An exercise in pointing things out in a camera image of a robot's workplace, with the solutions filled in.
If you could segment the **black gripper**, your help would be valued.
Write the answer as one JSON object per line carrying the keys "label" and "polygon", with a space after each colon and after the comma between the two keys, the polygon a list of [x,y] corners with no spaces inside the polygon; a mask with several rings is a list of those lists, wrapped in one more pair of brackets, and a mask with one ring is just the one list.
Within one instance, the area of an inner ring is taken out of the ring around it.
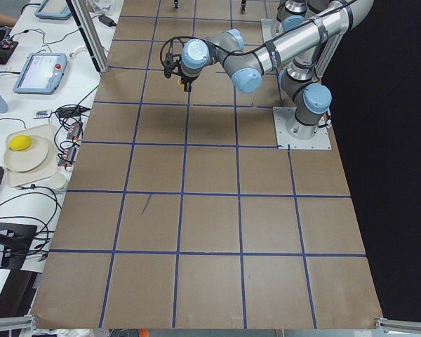
{"label": "black gripper", "polygon": [[[246,9],[246,0],[241,0],[241,10]],[[174,8],[178,8],[178,0],[173,1]],[[183,72],[180,75],[180,83],[184,86],[184,91],[190,93],[192,91],[192,83],[198,79],[198,74],[187,74]]]}

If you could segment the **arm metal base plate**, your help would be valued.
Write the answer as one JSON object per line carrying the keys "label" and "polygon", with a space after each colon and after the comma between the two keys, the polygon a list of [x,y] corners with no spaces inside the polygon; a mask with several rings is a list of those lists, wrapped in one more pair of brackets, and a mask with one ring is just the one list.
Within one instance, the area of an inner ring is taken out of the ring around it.
{"label": "arm metal base plate", "polygon": [[314,126],[304,126],[295,118],[295,107],[273,107],[276,143],[280,150],[332,150],[323,116]]}
{"label": "arm metal base plate", "polygon": [[267,19],[263,18],[260,21],[262,29],[262,39],[263,42],[272,40],[280,34],[283,34],[282,23],[277,19]]}

